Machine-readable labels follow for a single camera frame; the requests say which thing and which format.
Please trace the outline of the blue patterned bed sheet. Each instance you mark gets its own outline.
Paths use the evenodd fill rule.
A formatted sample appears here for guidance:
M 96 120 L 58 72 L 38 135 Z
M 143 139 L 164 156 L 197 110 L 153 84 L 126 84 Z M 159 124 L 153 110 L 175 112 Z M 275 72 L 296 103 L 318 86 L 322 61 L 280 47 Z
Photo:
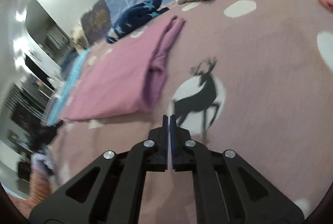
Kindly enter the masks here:
M 74 89 L 76 83 L 78 82 L 81 76 L 83 63 L 85 62 L 90 51 L 91 51 L 90 48 L 85 49 L 74 60 L 73 66 L 70 69 L 67 80 L 64 82 L 59 97 L 56 98 L 55 102 L 53 102 L 51 108 L 48 111 L 48 114 L 46 115 L 45 118 L 46 126 L 54 125 L 60 118 L 60 114 L 62 113 L 64 107 L 66 106 L 69 100 L 71 91 Z

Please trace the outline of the dark patterned pillow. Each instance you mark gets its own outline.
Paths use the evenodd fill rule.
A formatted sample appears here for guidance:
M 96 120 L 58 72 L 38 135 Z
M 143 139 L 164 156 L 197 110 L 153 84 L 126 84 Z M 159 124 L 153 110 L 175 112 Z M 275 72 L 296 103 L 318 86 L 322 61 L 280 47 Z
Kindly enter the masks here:
M 89 46 L 104 37 L 111 28 L 109 8 L 105 0 L 98 0 L 81 16 L 83 35 Z

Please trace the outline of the navy star fleece garment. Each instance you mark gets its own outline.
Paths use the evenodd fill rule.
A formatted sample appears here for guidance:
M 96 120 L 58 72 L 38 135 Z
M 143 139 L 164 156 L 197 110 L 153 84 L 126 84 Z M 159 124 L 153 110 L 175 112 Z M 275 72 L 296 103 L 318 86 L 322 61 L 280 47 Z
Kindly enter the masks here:
M 106 33 L 106 41 L 113 44 L 150 22 L 155 17 L 169 11 L 168 7 L 160 8 L 162 0 L 149 0 L 128 8 Z

